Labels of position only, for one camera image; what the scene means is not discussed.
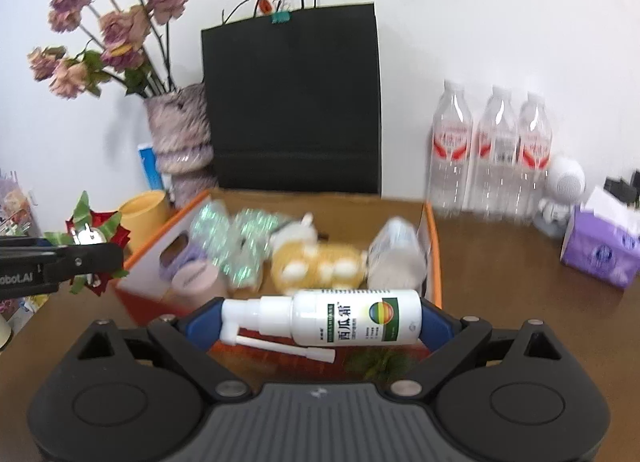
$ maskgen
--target spray bottle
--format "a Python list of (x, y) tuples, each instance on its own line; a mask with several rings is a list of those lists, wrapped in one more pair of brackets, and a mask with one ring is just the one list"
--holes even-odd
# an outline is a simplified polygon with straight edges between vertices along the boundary
[[(300, 290), (294, 296), (226, 299), (220, 340), (333, 363), (335, 350), (318, 347), (411, 345), (421, 326), (415, 290)], [(290, 337), (300, 346), (241, 336), (241, 328)]]

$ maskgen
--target screw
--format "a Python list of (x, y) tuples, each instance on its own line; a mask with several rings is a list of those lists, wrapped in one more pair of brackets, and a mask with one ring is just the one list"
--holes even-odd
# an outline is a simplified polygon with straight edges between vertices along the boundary
[(422, 385), (419, 382), (410, 381), (409, 379), (401, 379), (391, 385), (391, 392), (398, 397), (415, 397), (422, 391)]
[(246, 384), (242, 381), (222, 381), (216, 386), (216, 393), (220, 397), (240, 397), (246, 391)]

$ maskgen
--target purple tissue box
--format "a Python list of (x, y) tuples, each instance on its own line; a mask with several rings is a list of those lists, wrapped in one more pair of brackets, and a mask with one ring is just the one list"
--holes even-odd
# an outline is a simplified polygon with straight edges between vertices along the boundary
[(560, 261), (626, 288), (640, 269), (640, 242), (622, 227), (576, 206), (564, 235)]

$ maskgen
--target brown table surface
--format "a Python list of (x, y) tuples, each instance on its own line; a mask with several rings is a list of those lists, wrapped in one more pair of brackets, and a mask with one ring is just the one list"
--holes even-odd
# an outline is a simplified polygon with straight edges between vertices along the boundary
[[(558, 262), (560, 246), (532, 227), (439, 220), (444, 308), (495, 327), (545, 320), (580, 360), (611, 409), (597, 460), (640, 460), (640, 283), (626, 292)], [(39, 462), (26, 427), (34, 392), (96, 318), (131, 325), (115, 296), (54, 295), (0, 355), (0, 461)]]

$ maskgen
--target spray nozzle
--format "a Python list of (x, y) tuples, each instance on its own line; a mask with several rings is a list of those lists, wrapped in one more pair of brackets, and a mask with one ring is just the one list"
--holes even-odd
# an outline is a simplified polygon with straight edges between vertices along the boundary
[(287, 296), (263, 296), (245, 301), (226, 299), (222, 304), (220, 341), (227, 345), (242, 345), (333, 363), (335, 350), (332, 349), (283, 345), (239, 335), (240, 329), (245, 328), (267, 336), (291, 337), (291, 302)]

